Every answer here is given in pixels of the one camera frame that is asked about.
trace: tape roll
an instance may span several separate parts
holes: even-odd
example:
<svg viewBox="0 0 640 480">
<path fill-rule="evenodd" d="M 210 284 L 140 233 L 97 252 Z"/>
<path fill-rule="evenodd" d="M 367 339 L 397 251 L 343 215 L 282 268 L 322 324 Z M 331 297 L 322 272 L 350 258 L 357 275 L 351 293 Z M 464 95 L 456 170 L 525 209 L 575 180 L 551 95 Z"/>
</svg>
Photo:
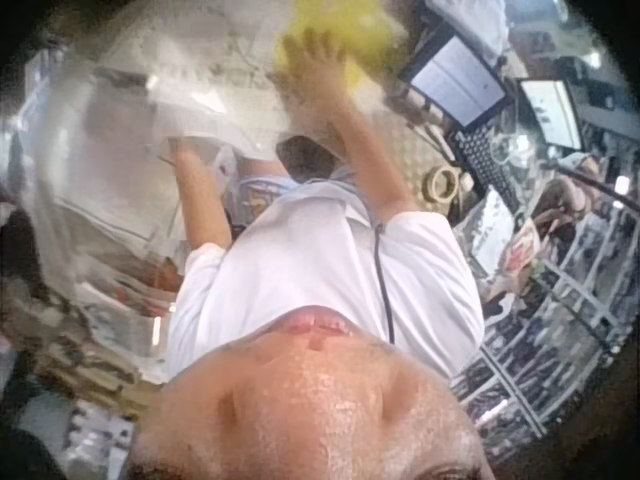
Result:
<svg viewBox="0 0 640 480">
<path fill-rule="evenodd" d="M 431 202 L 450 203 L 457 195 L 458 188 L 458 174 L 453 168 L 434 167 L 424 177 L 422 195 Z"/>
</svg>

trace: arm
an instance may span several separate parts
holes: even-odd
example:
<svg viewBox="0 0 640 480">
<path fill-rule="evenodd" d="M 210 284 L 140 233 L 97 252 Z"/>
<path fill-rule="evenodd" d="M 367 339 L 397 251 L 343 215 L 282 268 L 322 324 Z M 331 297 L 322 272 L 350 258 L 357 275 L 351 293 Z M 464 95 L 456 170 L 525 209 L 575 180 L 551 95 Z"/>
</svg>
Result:
<svg viewBox="0 0 640 480">
<path fill-rule="evenodd" d="M 184 140 L 171 139 L 187 241 L 193 250 L 205 243 L 231 245 L 231 230 L 218 189 L 202 159 Z"/>
<path fill-rule="evenodd" d="M 356 184 L 380 220 L 387 222 L 398 213 L 418 211 L 404 176 L 353 103 L 344 102 L 329 118 L 344 142 L 349 165 L 356 174 Z"/>
<path fill-rule="evenodd" d="M 294 87 L 340 135 L 356 184 L 380 219 L 386 222 L 398 213 L 419 210 L 402 173 L 348 98 L 344 52 L 334 48 L 328 33 L 320 37 L 312 30 L 305 32 L 304 45 L 286 37 L 284 46 Z"/>
</svg>

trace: fingers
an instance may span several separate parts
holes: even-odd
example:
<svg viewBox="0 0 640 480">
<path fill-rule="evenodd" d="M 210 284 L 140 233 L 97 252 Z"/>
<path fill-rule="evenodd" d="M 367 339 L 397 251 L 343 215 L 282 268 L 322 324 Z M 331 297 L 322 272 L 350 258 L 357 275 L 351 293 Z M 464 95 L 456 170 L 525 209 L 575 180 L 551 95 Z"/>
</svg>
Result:
<svg viewBox="0 0 640 480">
<path fill-rule="evenodd" d="M 346 47 L 342 47 L 340 50 L 338 50 L 338 55 L 336 56 L 336 58 L 340 63 L 345 63 L 347 61 Z"/>
<path fill-rule="evenodd" d="M 295 71 L 301 66 L 301 62 L 304 59 L 304 50 L 291 35 L 285 35 L 282 45 L 287 53 L 289 65 L 291 65 L 292 69 Z"/>
<path fill-rule="evenodd" d="M 307 28 L 302 35 L 304 47 L 307 50 L 307 53 L 312 57 L 316 57 L 318 55 L 318 34 L 312 28 Z"/>
<path fill-rule="evenodd" d="M 347 58 L 347 51 L 344 47 L 340 48 L 336 53 L 336 44 L 329 30 L 319 35 L 314 29 L 307 28 L 302 35 L 302 44 L 291 35 L 285 35 L 283 45 L 287 52 L 289 63 L 294 68 L 301 66 L 301 62 L 306 55 L 311 58 L 324 57 L 328 60 L 335 58 L 342 63 Z"/>
<path fill-rule="evenodd" d="M 327 30 L 321 37 L 322 49 L 324 50 L 324 56 L 331 58 L 333 56 L 333 35 Z"/>
</svg>

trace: cable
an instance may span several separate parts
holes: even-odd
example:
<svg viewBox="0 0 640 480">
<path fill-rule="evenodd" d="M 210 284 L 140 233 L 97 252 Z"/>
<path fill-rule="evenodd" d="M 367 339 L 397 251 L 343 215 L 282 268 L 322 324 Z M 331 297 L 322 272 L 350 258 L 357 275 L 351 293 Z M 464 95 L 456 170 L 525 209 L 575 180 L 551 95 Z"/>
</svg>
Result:
<svg viewBox="0 0 640 480">
<path fill-rule="evenodd" d="M 387 325 L 389 330 L 389 343 L 395 345 L 395 331 L 393 329 L 393 312 L 391 311 L 391 302 L 389 301 L 389 295 L 387 293 L 387 287 L 384 283 L 384 276 L 382 274 L 382 265 L 380 263 L 380 235 L 384 232 L 384 225 L 378 224 L 376 226 L 376 245 L 374 251 L 374 260 L 376 264 L 376 273 L 378 274 L 378 281 L 380 282 L 380 293 L 382 294 L 382 301 L 384 302 L 384 311 L 387 316 Z"/>
</svg>

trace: man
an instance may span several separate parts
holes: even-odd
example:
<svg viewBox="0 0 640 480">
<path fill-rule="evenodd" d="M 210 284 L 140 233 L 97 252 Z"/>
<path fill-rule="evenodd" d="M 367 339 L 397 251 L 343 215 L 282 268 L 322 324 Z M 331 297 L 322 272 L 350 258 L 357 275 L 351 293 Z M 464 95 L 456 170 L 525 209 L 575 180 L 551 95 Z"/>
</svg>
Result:
<svg viewBox="0 0 640 480">
<path fill-rule="evenodd" d="M 447 389 L 483 337 L 471 272 L 348 99 L 344 53 L 313 31 L 303 43 L 285 40 L 292 84 L 340 134 L 372 214 L 344 182 L 293 188 L 281 165 L 245 161 L 262 177 L 242 182 L 244 206 L 290 191 L 231 245 L 203 163 L 174 142 L 194 251 L 176 377 L 139 422 L 127 478 L 493 478 Z"/>
</svg>

